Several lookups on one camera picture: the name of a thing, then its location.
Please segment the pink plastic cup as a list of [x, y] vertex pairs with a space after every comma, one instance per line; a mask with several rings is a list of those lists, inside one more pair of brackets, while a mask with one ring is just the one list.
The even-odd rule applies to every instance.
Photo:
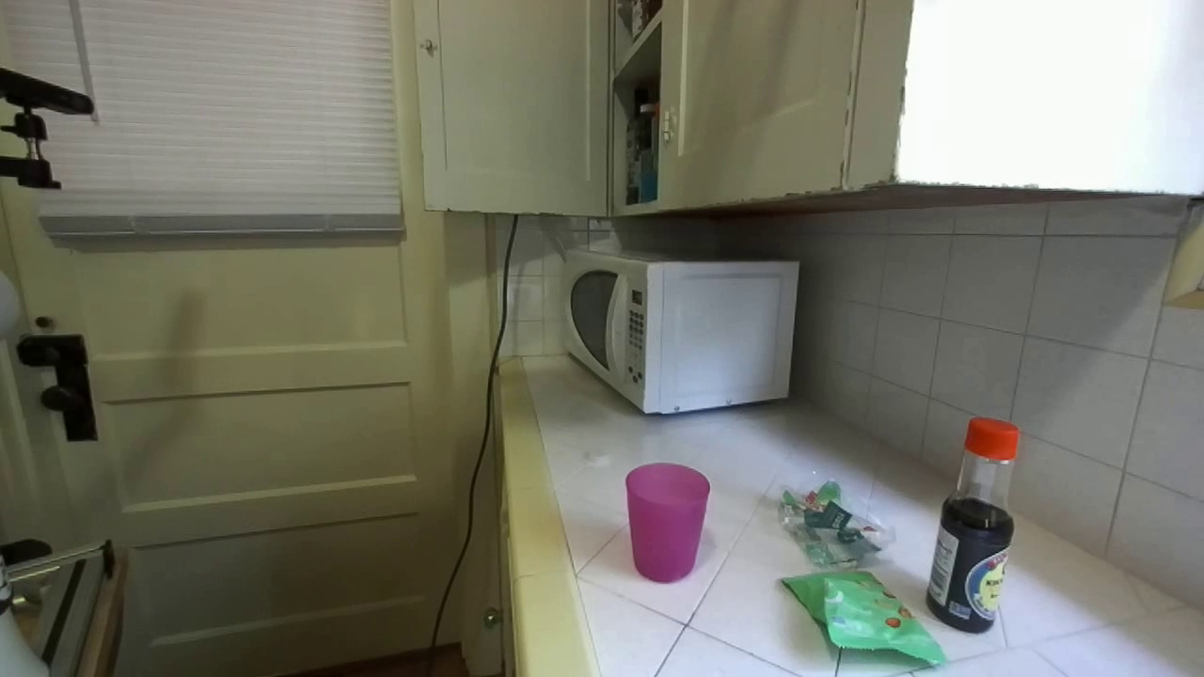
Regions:
[[696, 568], [712, 481], [681, 464], [648, 464], [624, 478], [632, 566], [651, 583]]

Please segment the cream cabinet door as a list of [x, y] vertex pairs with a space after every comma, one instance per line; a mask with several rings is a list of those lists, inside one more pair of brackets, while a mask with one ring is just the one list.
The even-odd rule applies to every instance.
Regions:
[[606, 5], [414, 0], [424, 202], [606, 207]]

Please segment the white microwave oven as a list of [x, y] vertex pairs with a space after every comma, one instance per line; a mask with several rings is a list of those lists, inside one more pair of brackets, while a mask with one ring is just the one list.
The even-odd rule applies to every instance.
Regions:
[[564, 269], [568, 354], [639, 415], [785, 399], [794, 311], [790, 261], [580, 252]]

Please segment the clear candy wrapper packet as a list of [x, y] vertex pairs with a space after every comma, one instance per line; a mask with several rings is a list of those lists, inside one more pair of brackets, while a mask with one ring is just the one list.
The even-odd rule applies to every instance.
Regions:
[[779, 496], [779, 526], [794, 538], [794, 547], [809, 557], [811, 568], [864, 568], [875, 566], [895, 541], [895, 526], [853, 512], [843, 501], [838, 481], [825, 481], [819, 489], [785, 489]]

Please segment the white panel door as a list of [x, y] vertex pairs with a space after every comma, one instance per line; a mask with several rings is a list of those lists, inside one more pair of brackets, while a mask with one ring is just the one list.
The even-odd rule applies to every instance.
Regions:
[[86, 354], [94, 433], [14, 371], [36, 508], [123, 566], [119, 677], [287, 677], [461, 641], [437, 242], [56, 242], [2, 197], [24, 335]]

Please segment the green snack packet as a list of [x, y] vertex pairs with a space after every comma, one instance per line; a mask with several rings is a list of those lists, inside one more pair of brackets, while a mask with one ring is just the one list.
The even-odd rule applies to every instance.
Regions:
[[922, 667], [944, 662], [939, 642], [871, 571], [838, 568], [794, 575], [784, 591], [838, 652], [888, 652]]

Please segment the soy sauce bottle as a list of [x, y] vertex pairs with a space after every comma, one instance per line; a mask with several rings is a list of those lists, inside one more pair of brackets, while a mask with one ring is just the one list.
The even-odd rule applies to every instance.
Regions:
[[998, 417], [969, 417], [950, 493], [939, 503], [939, 529], [925, 601], [935, 622], [958, 631], [989, 631], [1002, 611], [1007, 547], [1014, 533], [1007, 496], [1021, 457], [1021, 430]]

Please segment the white window blind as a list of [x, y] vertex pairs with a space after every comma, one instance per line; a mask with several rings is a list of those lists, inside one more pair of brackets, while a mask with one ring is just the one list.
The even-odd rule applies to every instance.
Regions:
[[47, 123], [56, 242], [394, 236], [392, 0], [0, 0]]

